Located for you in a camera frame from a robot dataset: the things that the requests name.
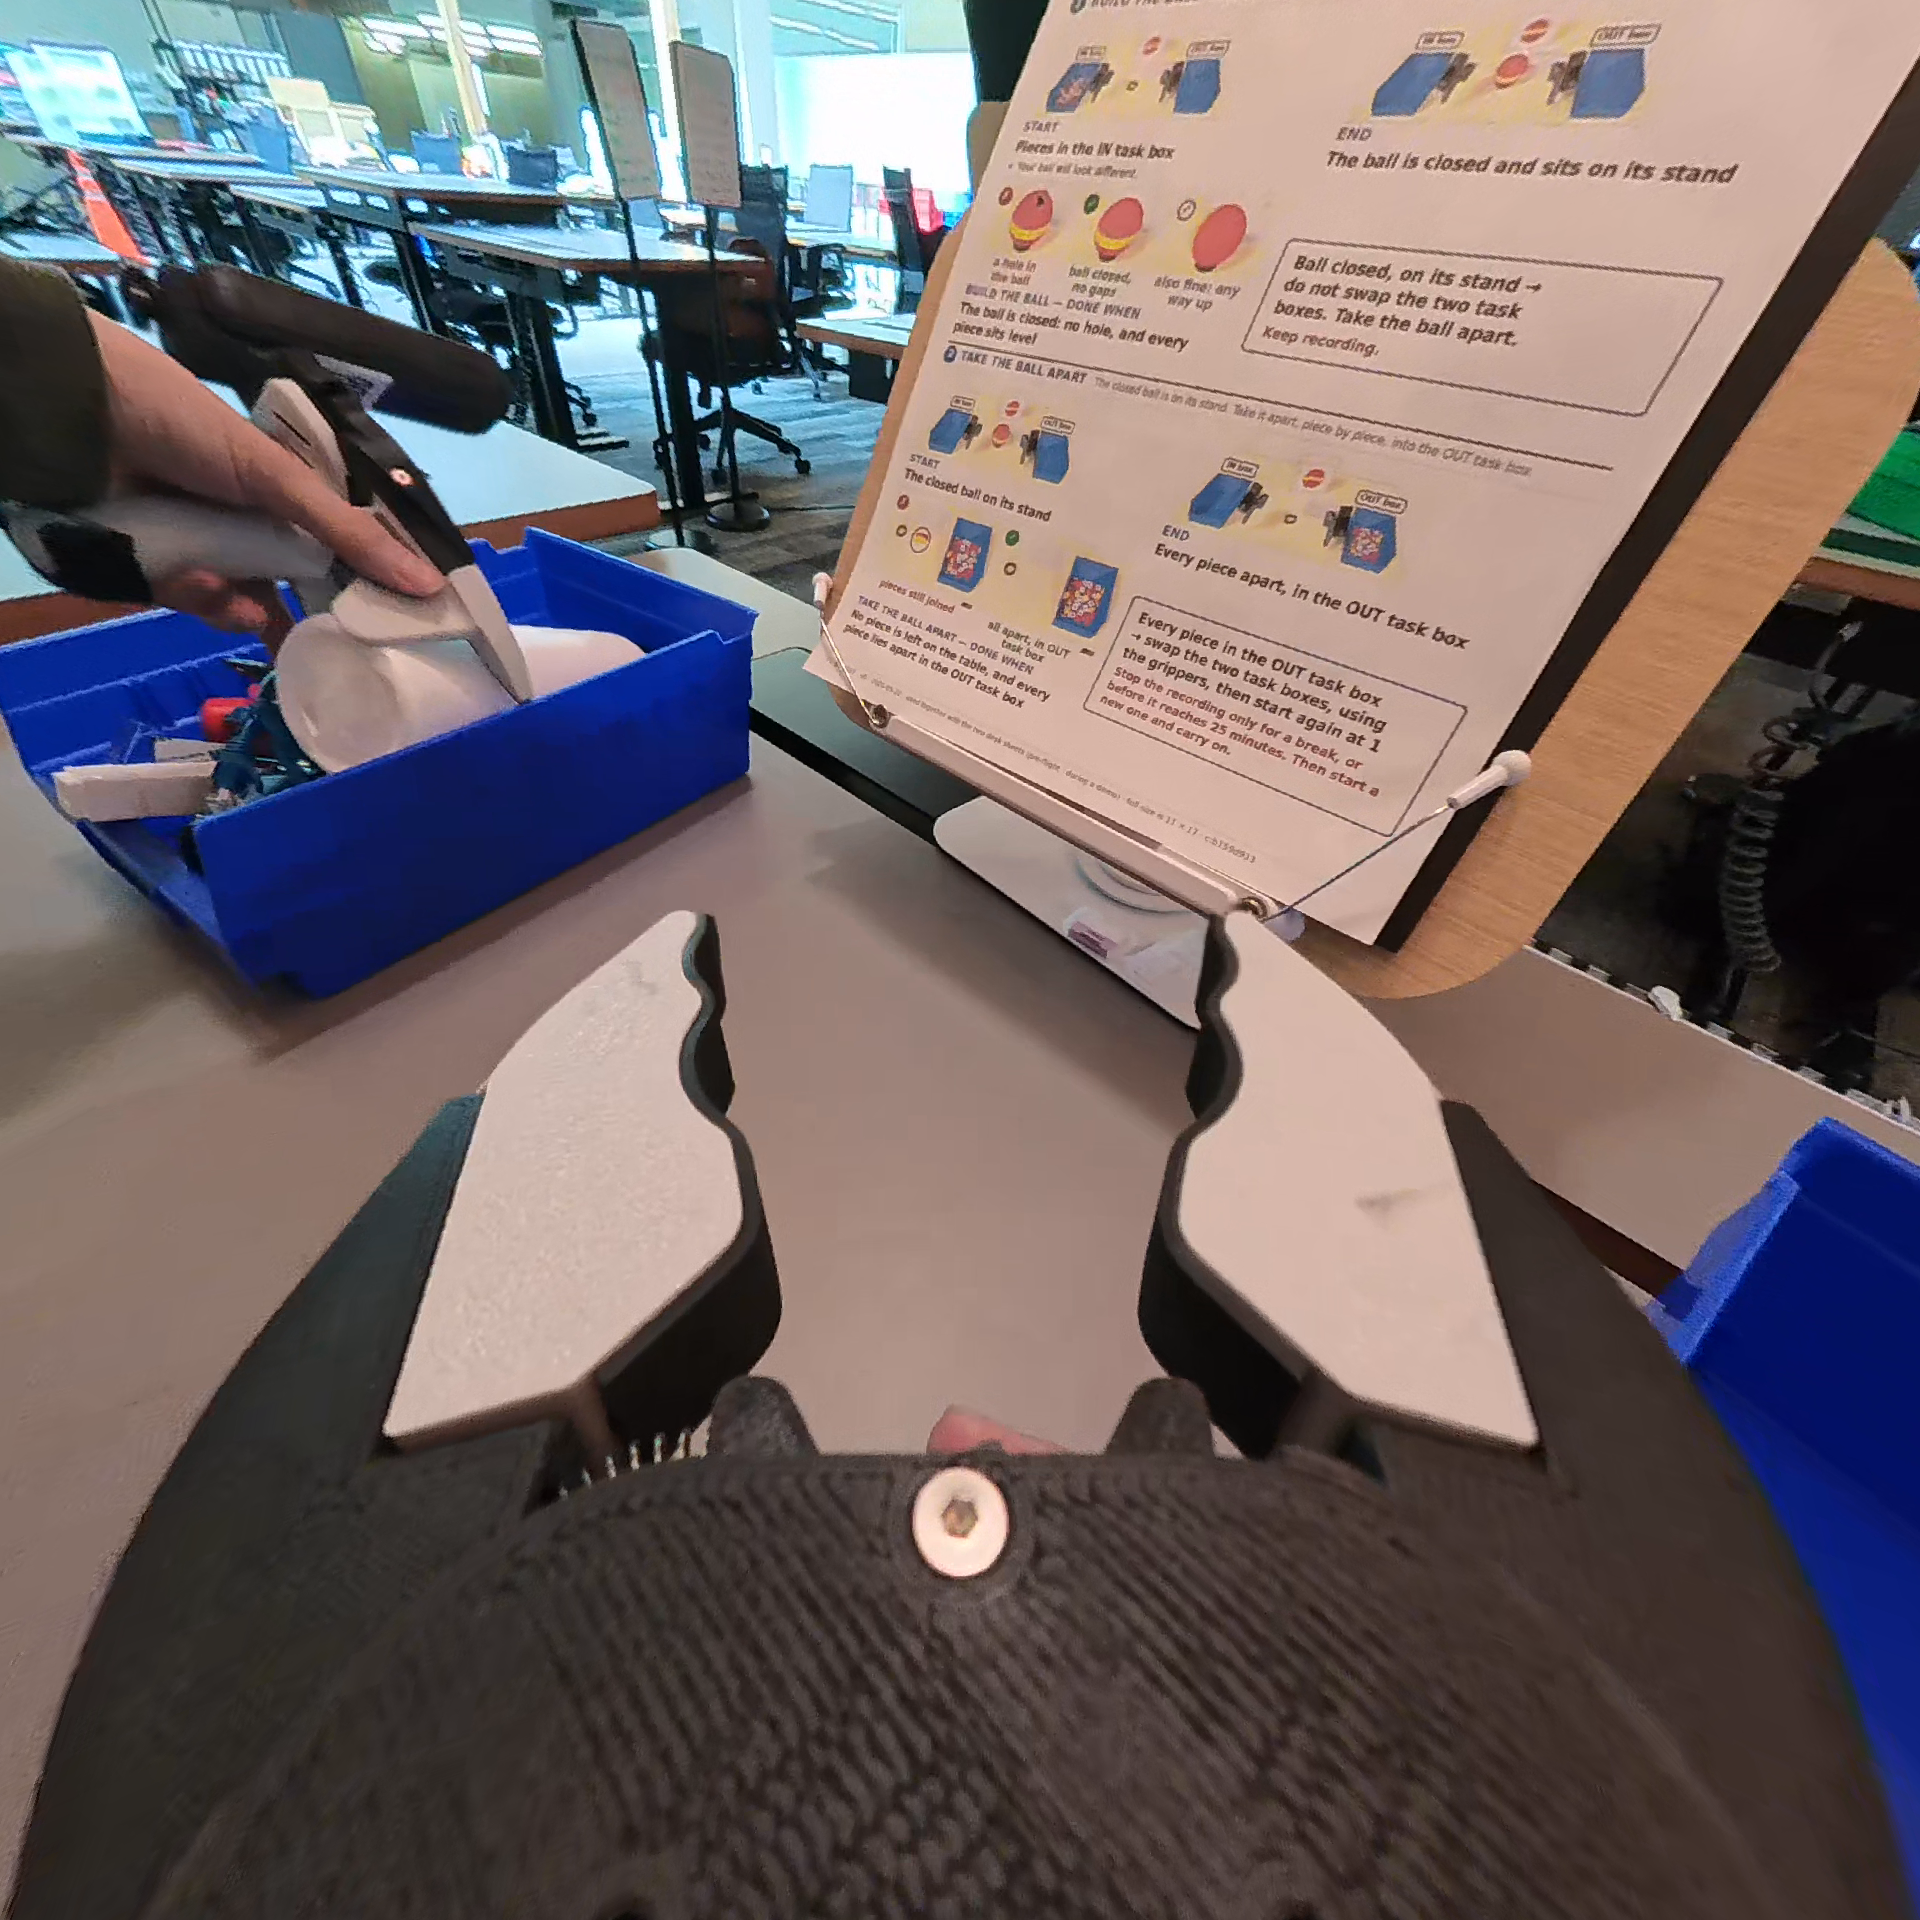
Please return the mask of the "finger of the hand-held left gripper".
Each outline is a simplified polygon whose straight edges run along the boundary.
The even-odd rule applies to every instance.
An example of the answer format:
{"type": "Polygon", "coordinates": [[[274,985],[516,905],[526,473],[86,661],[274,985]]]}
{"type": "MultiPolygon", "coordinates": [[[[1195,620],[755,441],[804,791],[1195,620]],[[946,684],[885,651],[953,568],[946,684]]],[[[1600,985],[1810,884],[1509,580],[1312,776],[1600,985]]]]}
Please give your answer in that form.
{"type": "Polygon", "coordinates": [[[537,696],[516,632],[496,602],[490,579],[476,564],[452,569],[445,585],[428,596],[353,580],[333,594],[329,612],[353,640],[364,645],[465,640],[516,705],[529,705],[537,696]]]}

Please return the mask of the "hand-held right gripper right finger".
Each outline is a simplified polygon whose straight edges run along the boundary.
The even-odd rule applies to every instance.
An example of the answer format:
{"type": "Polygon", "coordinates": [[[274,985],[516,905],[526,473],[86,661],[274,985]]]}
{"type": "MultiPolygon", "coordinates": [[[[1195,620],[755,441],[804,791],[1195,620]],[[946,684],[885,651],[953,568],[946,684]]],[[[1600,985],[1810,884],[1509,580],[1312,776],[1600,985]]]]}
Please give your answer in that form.
{"type": "Polygon", "coordinates": [[[1138,1327],[1249,1459],[1396,1425],[1521,1456],[1538,1423],[1443,1098],[1253,912],[1206,925],[1138,1327]]]}

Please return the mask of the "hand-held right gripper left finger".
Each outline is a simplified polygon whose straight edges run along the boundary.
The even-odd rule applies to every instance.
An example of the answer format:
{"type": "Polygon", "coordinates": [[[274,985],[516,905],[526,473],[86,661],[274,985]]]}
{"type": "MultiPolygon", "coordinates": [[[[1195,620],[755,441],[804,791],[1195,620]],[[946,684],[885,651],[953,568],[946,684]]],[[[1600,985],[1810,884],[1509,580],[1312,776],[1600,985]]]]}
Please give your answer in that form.
{"type": "Polygon", "coordinates": [[[718,925],[666,915],[494,1067],[425,1268],[385,1436],[424,1452],[557,1425],[676,1456],[780,1328],[731,1123],[718,925]]]}

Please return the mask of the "white cup with lid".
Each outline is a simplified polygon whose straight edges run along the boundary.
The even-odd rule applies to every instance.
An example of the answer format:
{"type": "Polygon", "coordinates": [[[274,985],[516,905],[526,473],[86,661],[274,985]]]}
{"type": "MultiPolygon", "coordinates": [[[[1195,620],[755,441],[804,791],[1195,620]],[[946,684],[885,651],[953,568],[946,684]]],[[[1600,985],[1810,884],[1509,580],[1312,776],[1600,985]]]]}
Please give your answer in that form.
{"type": "Polygon", "coordinates": [[[274,680],[289,731],[325,776],[522,707],[467,637],[354,640],[333,616],[293,627],[274,680]]]}

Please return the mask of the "blue plastic bin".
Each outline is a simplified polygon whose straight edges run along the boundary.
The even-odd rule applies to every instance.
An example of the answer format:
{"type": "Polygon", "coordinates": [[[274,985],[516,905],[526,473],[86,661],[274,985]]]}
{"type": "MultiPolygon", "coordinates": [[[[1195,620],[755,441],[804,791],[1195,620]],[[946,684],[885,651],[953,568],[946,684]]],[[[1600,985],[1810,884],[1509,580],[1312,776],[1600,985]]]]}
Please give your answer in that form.
{"type": "Polygon", "coordinates": [[[80,840],[232,972],[328,996],[748,776],[755,608],[540,530],[470,553],[509,620],[638,659],[202,826],[80,840]]]}
{"type": "Polygon", "coordinates": [[[1916,1167],[1817,1123],[1648,1317],[1761,1479],[1916,1828],[1916,1167]]]}

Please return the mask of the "person's left forearm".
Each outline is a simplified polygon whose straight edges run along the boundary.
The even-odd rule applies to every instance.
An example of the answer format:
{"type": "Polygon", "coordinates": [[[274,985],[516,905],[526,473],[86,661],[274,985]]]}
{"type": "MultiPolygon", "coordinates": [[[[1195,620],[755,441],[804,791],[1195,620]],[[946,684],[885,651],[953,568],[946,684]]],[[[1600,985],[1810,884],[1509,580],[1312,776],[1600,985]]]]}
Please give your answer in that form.
{"type": "Polygon", "coordinates": [[[70,282],[2,260],[2,499],[78,509],[110,483],[110,394],[70,282]]]}

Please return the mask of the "person's left hand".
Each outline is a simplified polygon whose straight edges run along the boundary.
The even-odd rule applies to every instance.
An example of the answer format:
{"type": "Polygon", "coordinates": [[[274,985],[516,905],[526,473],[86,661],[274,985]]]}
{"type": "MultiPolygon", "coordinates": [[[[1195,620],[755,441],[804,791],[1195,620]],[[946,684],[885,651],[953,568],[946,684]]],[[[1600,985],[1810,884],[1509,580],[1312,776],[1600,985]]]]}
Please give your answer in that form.
{"type": "Polygon", "coordinates": [[[129,327],[86,314],[107,392],[113,481],[252,512],[316,537],[374,585],[433,596],[444,576],[371,512],[267,440],[208,386],[129,327]]]}

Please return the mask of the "long office desk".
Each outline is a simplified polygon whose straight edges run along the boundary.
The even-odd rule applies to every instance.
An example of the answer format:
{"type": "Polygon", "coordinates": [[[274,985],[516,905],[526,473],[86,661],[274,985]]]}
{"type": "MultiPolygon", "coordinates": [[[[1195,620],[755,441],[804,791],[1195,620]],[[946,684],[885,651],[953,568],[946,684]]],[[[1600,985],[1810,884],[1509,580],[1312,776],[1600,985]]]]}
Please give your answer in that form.
{"type": "Polygon", "coordinates": [[[674,276],[713,290],[720,274],[756,274],[770,263],[738,252],[622,237],[608,228],[541,228],[509,225],[421,225],[408,235],[434,252],[444,274],[506,299],[518,371],[526,372],[534,429],[578,450],[556,333],[547,308],[560,304],[569,282],[610,280],[651,296],[674,276]]]}

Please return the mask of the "white flat piece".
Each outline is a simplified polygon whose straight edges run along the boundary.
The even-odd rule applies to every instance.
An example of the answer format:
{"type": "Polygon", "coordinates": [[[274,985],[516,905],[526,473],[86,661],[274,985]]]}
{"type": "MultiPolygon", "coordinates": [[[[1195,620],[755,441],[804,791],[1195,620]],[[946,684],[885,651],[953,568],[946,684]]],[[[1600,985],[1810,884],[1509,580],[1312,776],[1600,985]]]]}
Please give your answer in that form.
{"type": "Polygon", "coordinates": [[[211,803],[213,757],[86,761],[53,771],[62,816],[78,826],[195,819],[211,803]]]}

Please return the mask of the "whiteboard on stand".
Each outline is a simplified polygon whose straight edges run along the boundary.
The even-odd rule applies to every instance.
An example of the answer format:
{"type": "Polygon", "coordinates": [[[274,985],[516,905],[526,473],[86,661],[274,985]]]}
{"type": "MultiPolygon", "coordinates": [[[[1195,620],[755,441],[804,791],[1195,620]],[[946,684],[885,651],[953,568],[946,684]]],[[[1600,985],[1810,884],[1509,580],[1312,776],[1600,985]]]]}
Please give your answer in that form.
{"type": "Polygon", "coordinates": [[[731,61],[701,44],[672,39],[667,66],[686,200],[713,210],[741,208],[741,124],[731,61]]]}
{"type": "Polygon", "coordinates": [[[662,177],[633,36],[597,19],[577,19],[569,32],[616,195],[661,202],[662,177]]]}

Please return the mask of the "black office chair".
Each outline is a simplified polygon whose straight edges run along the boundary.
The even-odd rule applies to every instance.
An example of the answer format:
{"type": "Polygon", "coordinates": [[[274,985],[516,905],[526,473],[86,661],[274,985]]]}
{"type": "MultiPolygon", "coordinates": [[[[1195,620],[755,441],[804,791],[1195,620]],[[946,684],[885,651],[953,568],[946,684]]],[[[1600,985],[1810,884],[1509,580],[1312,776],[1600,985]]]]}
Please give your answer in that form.
{"type": "Polygon", "coordinates": [[[699,402],[709,402],[722,377],[738,385],[795,372],[806,372],[821,394],[818,369],[810,364],[800,338],[800,321],[817,319],[824,307],[817,288],[795,282],[787,244],[785,169],[746,165],[738,195],[734,233],[715,244],[728,257],[742,258],[748,269],[720,269],[715,293],[697,285],[684,316],[696,394],[699,402]]]}

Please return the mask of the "white stand base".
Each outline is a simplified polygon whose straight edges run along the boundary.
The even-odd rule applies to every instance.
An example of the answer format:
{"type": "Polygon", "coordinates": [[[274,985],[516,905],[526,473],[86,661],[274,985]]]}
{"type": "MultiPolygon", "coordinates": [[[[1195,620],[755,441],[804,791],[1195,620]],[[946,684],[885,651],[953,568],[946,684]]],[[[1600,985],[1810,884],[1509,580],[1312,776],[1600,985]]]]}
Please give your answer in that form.
{"type": "Polygon", "coordinates": [[[1201,1029],[1212,921],[1162,889],[1171,879],[1197,879],[1190,863],[1122,835],[1117,844],[1144,863],[1144,873],[1134,873],[1113,853],[1080,849],[992,799],[952,808],[932,837],[1069,949],[1169,1018],[1201,1029]]]}

